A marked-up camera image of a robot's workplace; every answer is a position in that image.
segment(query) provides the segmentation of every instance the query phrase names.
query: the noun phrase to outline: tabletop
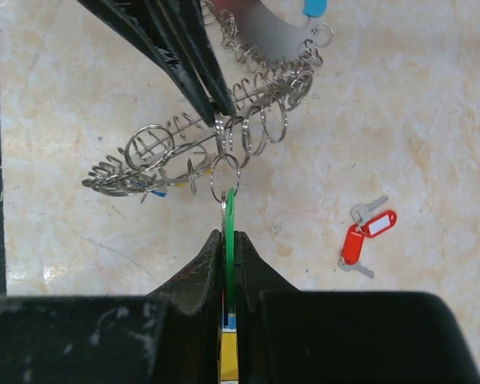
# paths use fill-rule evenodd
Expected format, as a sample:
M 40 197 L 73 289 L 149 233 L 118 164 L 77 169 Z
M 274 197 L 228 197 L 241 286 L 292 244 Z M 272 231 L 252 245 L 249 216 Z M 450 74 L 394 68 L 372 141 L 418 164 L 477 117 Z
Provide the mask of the tabletop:
M 264 3 L 305 21 L 303 2 Z M 299 289 L 439 295 L 480 367 L 480 1 L 341 0 L 323 18 L 324 65 L 285 140 L 242 170 L 235 227 Z M 250 77 L 208 33 L 227 82 Z M 0 0 L 8 294 L 146 294 L 197 254 L 220 227 L 208 175 L 195 196 L 170 187 L 143 204 L 81 184 L 137 128 L 185 111 L 75 0 Z M 384 194 L 398 222 L 364 242 L 374 278 L 340 270 L 350 209 Z

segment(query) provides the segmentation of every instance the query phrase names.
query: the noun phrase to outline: green strip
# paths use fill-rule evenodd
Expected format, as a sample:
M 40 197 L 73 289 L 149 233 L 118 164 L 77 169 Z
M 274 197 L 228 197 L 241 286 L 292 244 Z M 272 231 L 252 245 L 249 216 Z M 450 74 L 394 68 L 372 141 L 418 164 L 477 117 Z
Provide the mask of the green strip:
M 228 311 L 234 314 L 234 188 L 226 200 L 226 297 Z

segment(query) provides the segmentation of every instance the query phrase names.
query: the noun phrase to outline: red key tag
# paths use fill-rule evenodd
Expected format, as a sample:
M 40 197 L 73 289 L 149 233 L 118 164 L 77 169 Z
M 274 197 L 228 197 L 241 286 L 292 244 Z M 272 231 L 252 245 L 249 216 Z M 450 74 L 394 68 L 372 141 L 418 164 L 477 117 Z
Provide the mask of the red key tag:
M 397 214 L 392 210 L 387 210 L 376 218 L 372 218 L 362 227 L 362 232 L 368 238 L 374 238 L 393 228 L 397 223 Z
M 357 224 L 353 224 L 347 231 L 343 243 L 342 257 L 345 264 L 352 266 L 359 261 L 364 240 L 365 235 L 359 231 Z

